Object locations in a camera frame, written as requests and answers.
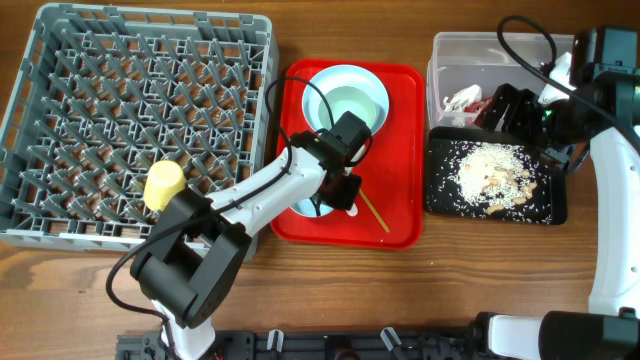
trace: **black rectangular plate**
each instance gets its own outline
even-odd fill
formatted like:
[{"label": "black rectangular plate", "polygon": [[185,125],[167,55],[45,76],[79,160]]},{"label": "black rectangular plate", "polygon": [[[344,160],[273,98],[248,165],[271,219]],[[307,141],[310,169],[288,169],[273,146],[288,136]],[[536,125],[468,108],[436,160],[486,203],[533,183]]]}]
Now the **black rectangular plate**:
[{"label": "black rectangular plate", "polygon": [[[457,162],[450,161],[453,154],[457,151],[460,153],[458,157],[465,155],[460,147],[461,141],[524,146],[514,137],[502,133],[451,127],[437,127],[431,130],[426,148],[427,156],[425,156],[427,173],[425,174],[424,206],[427,211],[451,216],[527,223],[541,223],[545,219],[549,219],[551,225],[559,225],[567,220],[565,175],[551,171],[542,164],[539,164],[535,169],[529,167],[529,170],[532,170],[532,173],[539,177],[536,179],[538,187],[533,191],[532,199],[524,206],[517,206],[513,211],[496,211],[491,215],[487,215],[485,212],[489,206],[488,203],[477,206],[468,205],[464,211],[458,209],[454,203],[456,201],[464,203],[459,185],[447,178],[458,171]],[[542,181],[543,176],[546,176],[546,183]]]}]

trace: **plastic dish rack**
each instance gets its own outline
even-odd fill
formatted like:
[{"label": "plastic dish rack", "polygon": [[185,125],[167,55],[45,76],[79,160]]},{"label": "plastic dish rack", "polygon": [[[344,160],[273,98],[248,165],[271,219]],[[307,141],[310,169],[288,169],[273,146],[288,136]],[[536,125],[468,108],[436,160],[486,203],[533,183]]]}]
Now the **plastic dish rack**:
[{"label": "plastic dish rack", "polygon": [[45,5],[2,123],[0,240],[127,251],[159,216],[142,201],[154,162],[202,195],[250,176],[277,68],[264,16]]}]

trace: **wood grain surface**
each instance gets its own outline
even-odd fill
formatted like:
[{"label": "wood grain surface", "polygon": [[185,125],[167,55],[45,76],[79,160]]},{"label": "wood grain surface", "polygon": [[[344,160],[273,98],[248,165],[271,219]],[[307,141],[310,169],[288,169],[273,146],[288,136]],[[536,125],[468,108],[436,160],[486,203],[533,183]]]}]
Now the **wood grain surface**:
[{"label": "wood grain surface", "polygon": [[[98,1],[116,6],[117,0]],[[0,107],[5,108],[41,0],[0,4]],[[136,6],[247,12],[271,18],[280,71],[302,57],[408,64],[425,71],[440,31],[494,31],[506,15],[553,33],[604,23],[637,26],[632,0],[140,1]],[[513,30],[527,30],[513,27]],[[402,252],[293,244],[270,230],[214,315],[218,329],[380,329],[464,325],[479,311],[586,311],[597,252],[597,196],[588,161],[568,179],[569,220],[557,227],[424,214]],[[159,328],[104,292],[118,255],[22,250],[0,244],[0,358],[112,359],[118,334]],[[148,304],[127,275],[127,301]]]}]

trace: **wooden stick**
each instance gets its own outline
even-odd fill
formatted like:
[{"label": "wooden stick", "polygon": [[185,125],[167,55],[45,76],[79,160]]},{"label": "wooden stick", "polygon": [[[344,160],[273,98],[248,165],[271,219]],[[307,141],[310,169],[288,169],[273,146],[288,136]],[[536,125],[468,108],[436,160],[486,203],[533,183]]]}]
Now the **wooden stick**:
[{"label": "wooden stick", "polygon": [[364,202],[367,203],[367,206],[369,207],[369,210],[371,210],[371,212],[373,213],[373,216],[375,216],[376,219],[378,219],[378,222],[380,223],[384,231],[386,231],[388,234],[391,230],[389,230],[387,223],[385,223],[384,220],[382,219],[382,216],[378,214],[378,212],[376,211],[376,208],[373,207],[373,204],[371,203],[371,201],[369,201],[369,198],[367,197],[367,195],[364,194],[364,191],[362,191],[362,189],[360,189],[360,196],[362,196],[362,200],[364,200]]}]

